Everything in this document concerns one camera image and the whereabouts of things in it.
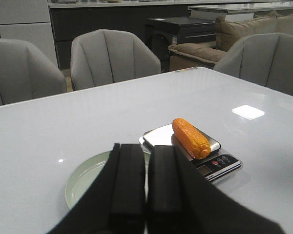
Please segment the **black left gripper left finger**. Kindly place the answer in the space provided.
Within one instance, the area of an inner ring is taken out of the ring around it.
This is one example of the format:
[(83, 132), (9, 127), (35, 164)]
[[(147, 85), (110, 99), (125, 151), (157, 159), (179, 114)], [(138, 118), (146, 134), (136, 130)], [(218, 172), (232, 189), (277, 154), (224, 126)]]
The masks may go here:
[(142, 147), (116, 143), (99, 175), (50, 233), (144, 233), (145, 174)]

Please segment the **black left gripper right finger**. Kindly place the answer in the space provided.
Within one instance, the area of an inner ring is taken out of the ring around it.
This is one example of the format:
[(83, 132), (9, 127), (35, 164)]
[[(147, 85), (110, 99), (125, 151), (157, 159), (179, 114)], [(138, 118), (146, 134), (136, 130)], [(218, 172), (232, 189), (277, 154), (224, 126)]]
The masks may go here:
[(147, 208), (150, 234), (284, 233), (217, 189), (173, 146), (151, 151)]

